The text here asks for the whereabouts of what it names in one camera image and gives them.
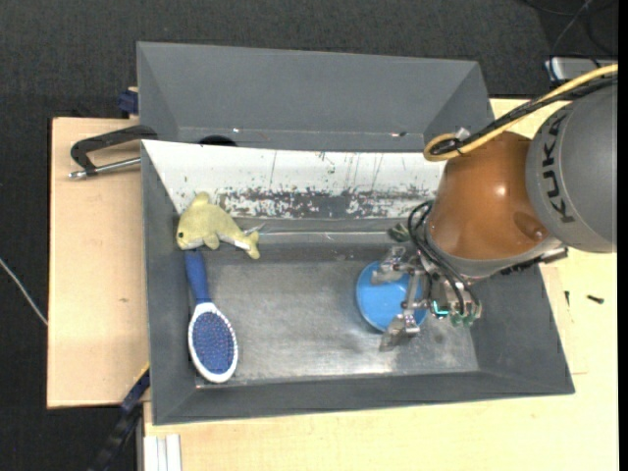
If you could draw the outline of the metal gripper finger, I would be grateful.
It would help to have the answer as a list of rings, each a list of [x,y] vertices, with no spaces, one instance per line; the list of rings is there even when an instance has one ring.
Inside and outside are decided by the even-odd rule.
[[[414,312],[395,315],[384,331],[379,344],[380,352],[392,351],[398,345],[408,342],[420,332]]]
[[[371,273],[370,282],[374,285],[396,282],[403,274],[407,273],[408,267],[406,248],[401,245],[393,246],[376,263],[376,268]]]

